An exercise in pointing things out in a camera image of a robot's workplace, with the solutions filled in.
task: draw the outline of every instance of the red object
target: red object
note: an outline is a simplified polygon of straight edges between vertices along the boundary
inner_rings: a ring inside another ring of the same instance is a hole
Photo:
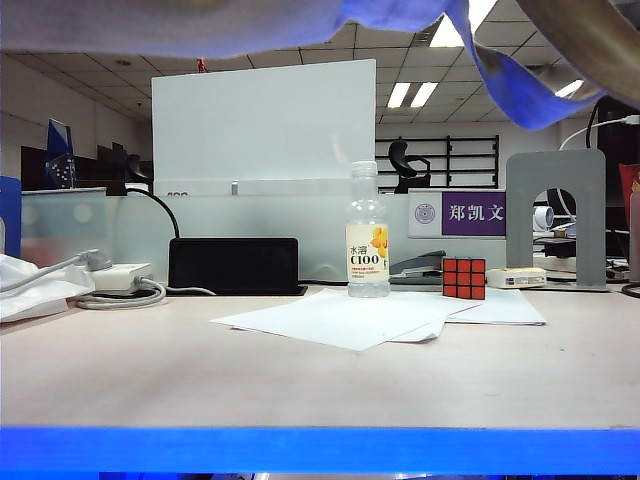
[[[484,258],[444,258],[442,294],[445,297],[485,299]]]
[[[622,198],[624,198],[624,210],[627,214],[627,226],[630,226],[629,203],[631,202],[631,194],[640,192],[640,163],[634,165],[618,164],[620,171],[620,183],[622,184]]]

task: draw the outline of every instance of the fluorescent light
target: fluorescent light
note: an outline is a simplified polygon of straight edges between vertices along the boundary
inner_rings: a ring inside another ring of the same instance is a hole
[[[398,108],[402,105],[402,100],[404,100],[404,96],[407,94],[407,90],[409,90],[410,83],[396,83],[393,87],[393,92],[391,92],[391,97],[389,97],[389,103],[387,103],[387,107],[389,108]]]
[[[420,90],[418,90],[418,93],[416,93],[416,96],[413,97],[411,106],[414,108],[422,107],[425,103],[427,103],[427,100],[429,100],[429,97],[431,96],[431,94],[433,93],[433,91],[436,89],[437,86],[438,86],[437,82],[423,83],[422,86],[420,87]]]
[[[489,12],[498,0],[469,0],[469,23],[471,33],[475,33],[480,24],[487,18]],[[462,38],[446,15],[431,40],[431,47],[462,47]]]
[[[583,83],[584,83],[583,80],[575,80],[571,82],[569,85],[565,85],[564,87],[562,87],[560,90],[556,92],[556,97],[568,97],[577,89],[579,89]]]

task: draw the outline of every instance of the metal stand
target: metal stand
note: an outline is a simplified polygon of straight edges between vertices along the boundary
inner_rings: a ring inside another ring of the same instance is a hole
[[[585,149],[520,153],[507,161],[506,174],[507,266],[532,266],[532,205],[540,192],[558,187],[570,192],[576,201],[577,285],[573,289],[606,290],[602,152]]]

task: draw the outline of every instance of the name plate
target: name plate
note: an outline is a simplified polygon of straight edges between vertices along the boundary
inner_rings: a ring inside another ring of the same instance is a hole
[[[410,238],[505,238],[504,190],[410,190]]]

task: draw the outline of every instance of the wall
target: wall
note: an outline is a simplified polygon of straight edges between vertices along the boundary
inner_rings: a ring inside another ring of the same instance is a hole
[[[512,122],[456,122],[421,124],[380,124],[376,125],[376,138],[422,138],[422,137],[471,137],[500,136],[500,188],[505,184],[505,164],[509,157],[521,152],[557,150],[562,141],[571,133],[584,128],[588,118],[571,118],[558,122],[544,130],[532,132],[524,130]],[[597,132],[592,133],[592,145],[597,142]],[[584,135],[572,140],[567,148],[584,148]]]
[[[150,157],[148,124],[132,120],[68,87],[2,56],[2,175],[20,177],[20,147],[45,148],[49,117],[71,127],[74,152],[95,158],[96,145],[125,145],[131,153]]]

